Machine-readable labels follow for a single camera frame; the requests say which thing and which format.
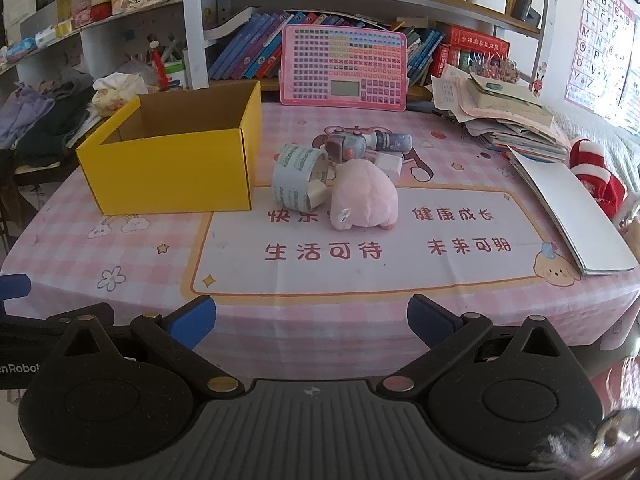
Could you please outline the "pink plush toy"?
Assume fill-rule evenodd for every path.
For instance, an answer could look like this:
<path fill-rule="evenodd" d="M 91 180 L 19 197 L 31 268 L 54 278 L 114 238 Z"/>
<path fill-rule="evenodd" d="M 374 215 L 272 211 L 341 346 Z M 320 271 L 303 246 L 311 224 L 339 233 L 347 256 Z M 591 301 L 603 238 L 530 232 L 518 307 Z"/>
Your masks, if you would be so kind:
<path fill-rule="evenodd" d="M 334 230 L 393 229 L 398 220 L 398 193 L 385 172 L 365 159 L 338 165 L 332 186 L 330 222 Z"/>

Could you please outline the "white power adapter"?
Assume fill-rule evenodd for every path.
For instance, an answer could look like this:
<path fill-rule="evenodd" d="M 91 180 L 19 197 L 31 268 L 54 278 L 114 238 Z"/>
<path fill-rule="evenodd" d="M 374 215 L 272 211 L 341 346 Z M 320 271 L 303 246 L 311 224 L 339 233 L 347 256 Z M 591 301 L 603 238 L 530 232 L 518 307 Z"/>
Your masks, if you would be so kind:
<path fill-rule="evenodd" d="M 374 162 L 375 166 L 381 169 L 394 185 L 398 185 L 403 163 L 404 159 L 401 156 L 388 153 L 378 153 Z"/>

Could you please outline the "clear packing tape roll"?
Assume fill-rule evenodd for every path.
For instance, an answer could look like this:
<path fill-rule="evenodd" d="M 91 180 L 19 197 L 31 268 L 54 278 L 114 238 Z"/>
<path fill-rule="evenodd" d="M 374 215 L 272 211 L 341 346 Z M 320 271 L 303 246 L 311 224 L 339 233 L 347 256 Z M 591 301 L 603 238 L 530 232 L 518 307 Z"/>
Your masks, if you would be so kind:
<path fill-rule="evenodd" d="M 325 150 L 285 144 L 272 173 L 274 201 L 286 209 L 314 212 L 328 197 L 329 168 Z"/>

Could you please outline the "pink cartoon table mat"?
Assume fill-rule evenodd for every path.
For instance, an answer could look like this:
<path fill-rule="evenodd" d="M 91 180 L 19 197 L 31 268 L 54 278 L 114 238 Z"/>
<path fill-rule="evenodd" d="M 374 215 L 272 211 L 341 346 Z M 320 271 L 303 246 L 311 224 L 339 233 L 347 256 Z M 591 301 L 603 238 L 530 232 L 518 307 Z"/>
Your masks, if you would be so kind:
<path fill-rule="evenodd" d="M 335 231 L 328 212 L 288 211 L 270 180 L 283 145 L 380 127 L 409 133 L 393 229 Z M 567 344 L 620 346 L 639 275 L 583 276 L 512 166 L 434 115 L 267 104 L 254 207 L 225 214 L 101 214 L 81 172 L 44 204 L 3 263 L 26 274 L 9 312 L 30 318 L 104 301 L 120 324 L 217 305 L 206 359 L 233 373 L 342 377 L 386 372 L 423 351 L 406 322 L 415 294 L 510 325 L 542 315 Z"/>

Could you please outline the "pile of clothes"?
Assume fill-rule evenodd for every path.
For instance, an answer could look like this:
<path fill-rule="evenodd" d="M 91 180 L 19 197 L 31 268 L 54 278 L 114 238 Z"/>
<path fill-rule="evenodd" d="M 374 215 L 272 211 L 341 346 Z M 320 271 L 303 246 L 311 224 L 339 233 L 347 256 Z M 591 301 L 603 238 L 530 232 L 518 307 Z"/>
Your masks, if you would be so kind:
<path fill-rule="evenodd" d="M 19 84 L 1 105 L 1 161 L 31 167 L 62 162 L 91 117 L 93 83 L 89 74 L 66 68 L 37 87 Z"/>

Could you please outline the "yellow cardboard box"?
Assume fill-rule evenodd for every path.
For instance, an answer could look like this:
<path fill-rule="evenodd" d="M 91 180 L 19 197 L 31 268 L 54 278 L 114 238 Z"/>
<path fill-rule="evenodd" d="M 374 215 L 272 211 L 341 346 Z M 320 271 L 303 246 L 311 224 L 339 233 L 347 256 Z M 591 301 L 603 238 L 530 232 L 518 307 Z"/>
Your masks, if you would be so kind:
<path fill-rule="evenodd" d="M 108 216 L 246 211 L 262 142 L 252 80 L 135 96 L 77 150 Z"/>

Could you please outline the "floral tissue box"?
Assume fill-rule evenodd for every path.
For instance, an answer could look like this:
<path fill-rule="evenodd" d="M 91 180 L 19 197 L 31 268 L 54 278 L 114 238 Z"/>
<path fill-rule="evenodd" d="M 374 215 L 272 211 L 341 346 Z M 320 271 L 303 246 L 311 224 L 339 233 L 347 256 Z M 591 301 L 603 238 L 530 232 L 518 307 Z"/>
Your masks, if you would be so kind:
<path fill-rule="evenodd" d="M 160 90 L 156 84 L 147 84 L 141 74 L 112 73 L 97 79 L 92 88 L 92 106 L 101 117 L 111 117 L 135 96 Z"/>

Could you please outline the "red white striped plush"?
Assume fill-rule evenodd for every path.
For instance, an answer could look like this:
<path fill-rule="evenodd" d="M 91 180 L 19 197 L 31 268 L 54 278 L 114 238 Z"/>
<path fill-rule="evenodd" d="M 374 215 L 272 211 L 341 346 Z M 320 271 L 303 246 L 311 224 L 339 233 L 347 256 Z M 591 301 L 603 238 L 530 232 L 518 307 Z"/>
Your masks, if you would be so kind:
<path fill-rule="evenodd" d="M 623 205 L 626 188 L 608 170 L 603 146 L 588 139 L 577 140 L 570 150 L 568 166 L 608 218 L 613 219 Z"/>

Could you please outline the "stack of papers and books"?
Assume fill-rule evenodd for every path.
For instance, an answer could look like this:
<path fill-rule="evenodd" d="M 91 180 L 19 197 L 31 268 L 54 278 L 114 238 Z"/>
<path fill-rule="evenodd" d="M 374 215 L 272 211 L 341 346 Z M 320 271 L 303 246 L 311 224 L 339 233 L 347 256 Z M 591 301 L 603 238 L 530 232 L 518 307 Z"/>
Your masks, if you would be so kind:
<path fill-rule="evenodd" d="M 552 111 L 518 84 L 467 74 L 447 64 L 431 78 L 436 110 L 496 152 L 517 151 L 542 162 L 564 162 L 570 140 Z"/>

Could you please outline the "white green pen holder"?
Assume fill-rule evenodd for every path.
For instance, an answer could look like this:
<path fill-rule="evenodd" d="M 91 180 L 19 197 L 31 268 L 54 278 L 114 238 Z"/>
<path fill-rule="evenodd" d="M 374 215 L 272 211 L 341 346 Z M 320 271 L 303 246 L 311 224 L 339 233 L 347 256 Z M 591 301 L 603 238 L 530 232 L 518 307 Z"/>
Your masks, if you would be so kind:
<path fill-rule="evenodd" d="M 164 66 L 169 88 L 188 88 L 186 83 L 186 64 L 184 64 L 183 60 L 166 62 Z"/>

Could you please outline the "pink learning tablet toy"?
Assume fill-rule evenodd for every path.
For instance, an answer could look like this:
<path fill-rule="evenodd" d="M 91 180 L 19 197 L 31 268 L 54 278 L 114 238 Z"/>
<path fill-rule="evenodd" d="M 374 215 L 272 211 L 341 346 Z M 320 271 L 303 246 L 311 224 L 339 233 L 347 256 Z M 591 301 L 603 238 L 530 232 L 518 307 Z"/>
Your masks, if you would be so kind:
<path fill-rule="evenodd" d="M 407 39 L 374 28 L 288 25 L 278 79 L 283 105 L 402 112 Z"/>

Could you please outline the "red boxed books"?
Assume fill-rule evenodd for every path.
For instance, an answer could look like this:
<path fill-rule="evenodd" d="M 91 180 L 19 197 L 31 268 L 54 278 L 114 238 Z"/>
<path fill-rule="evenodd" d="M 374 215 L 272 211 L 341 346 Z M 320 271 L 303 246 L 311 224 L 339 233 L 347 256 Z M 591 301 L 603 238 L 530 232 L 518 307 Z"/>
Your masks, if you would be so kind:
<path fill-rule="evenodd" d="M 436 30 L 442 35 L 442 40 L 430 68 L 432 76 L 441 77 L 446 65 L 469 72 L 473 63 L 492 62 L 509 56 L 510 44 L 496 36 L 447 24 L 438 24 Z"/>

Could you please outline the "row of blue purple books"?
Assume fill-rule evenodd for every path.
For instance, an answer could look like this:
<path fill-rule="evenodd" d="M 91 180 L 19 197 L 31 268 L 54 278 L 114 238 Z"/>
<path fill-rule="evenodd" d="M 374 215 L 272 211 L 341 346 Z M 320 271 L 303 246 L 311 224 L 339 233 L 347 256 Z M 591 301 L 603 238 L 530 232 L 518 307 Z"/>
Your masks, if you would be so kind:
<path fill-rule="evenodd" d="M 208 78 L 269 78 L 280 66 L 285 26 L 311 23 L 316 17 L 317 14 L 300 11 L 238 15 L 238 27 L 232 37 L 222 43 L 216 58 L 209 66 Z"/>

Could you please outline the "alphabet wall poster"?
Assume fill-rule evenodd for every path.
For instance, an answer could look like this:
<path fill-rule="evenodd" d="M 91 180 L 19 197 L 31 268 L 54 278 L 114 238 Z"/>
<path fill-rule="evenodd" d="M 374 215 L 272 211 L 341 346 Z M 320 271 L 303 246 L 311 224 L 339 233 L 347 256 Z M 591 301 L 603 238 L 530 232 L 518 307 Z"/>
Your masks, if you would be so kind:
<path fill-rule="evenodd" d="M 624 0 L 582 0 L 565 99 L 639 133 L 639 15 Z"/>

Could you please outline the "white bookshelf frame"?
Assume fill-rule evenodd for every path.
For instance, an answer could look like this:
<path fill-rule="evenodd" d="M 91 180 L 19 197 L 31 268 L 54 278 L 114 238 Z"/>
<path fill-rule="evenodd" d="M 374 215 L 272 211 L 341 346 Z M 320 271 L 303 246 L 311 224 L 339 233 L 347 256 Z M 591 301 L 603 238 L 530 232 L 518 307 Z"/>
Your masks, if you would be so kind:
<path fill-rule="evenodd" d="M 383 25 L 435 26 L 438 23 L 476 28 L 501 37 L 514 32 L 536 41 L 534 60 L 549 54 L 551 26 L 534 26 L 512 16 L 462 0 L 167 0 L 112 15 L 55 38 L 44 48 L 1 69 L 1 94 L 8 96 L 23 81 L 38 84 L 76 65 L 101 78 L 149 47 L 149 36 L 178 42 L 186 54 L 186 79 L 193 88 L 208 85 L 208 69 L 218 41 L 210 30 L 247 8 L 256 12 L 322 11 L 351 15 Z"/>

